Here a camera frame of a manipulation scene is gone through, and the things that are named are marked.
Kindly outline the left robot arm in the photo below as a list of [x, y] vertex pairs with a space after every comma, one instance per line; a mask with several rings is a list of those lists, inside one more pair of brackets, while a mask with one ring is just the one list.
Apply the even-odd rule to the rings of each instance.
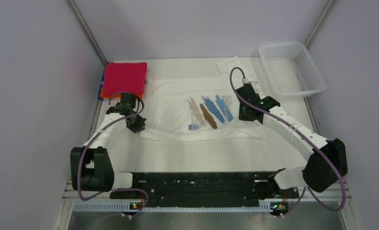
[[119, 101], [106, 110], [101, 125], [81, 147], [70, 152], [71, 181], [74, 190], [108, 192], [121, 188], [128, 198], [136, 197], [140, 185], [130, 172], [114, 169], [110, 150], [124, 129], [139, 133], [145, 129], [146, 119], [140, 116], [144, 109], [142, 99], [122, 92]]

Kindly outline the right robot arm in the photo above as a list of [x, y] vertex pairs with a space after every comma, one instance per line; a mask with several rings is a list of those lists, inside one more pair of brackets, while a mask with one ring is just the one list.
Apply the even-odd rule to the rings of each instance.
[[339, 175], [348, 173], [345, 144], [338, 138], [322, 137], [287, 113], [280, 103], [270, 96], [260, 97], [250, 83], [236, 90], [240, 102], [239, 119], [258, 121], [275, 131], [291, 144], [306, 160], [305, 166], [280, 169], [269, 177], [268, 193], [281, 197], [289, 188], [309, 187], [321, 193], [339, 181], [326, 156]]

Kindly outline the white printed t-shirt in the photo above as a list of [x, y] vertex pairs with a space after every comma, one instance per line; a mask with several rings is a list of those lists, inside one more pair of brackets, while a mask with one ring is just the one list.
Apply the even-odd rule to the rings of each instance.
[[204, 141], [213, 139], [266, 139], [268, 129], [257, 121], [239, 119], [240, 102], [229, 82], [230, 70], [237, 89], [243, 78], [252, 80], [248, 69], [235, 56], [216, 63], [218, 77], [148, 80], [145, 130], [141, 139], [154, 141]]

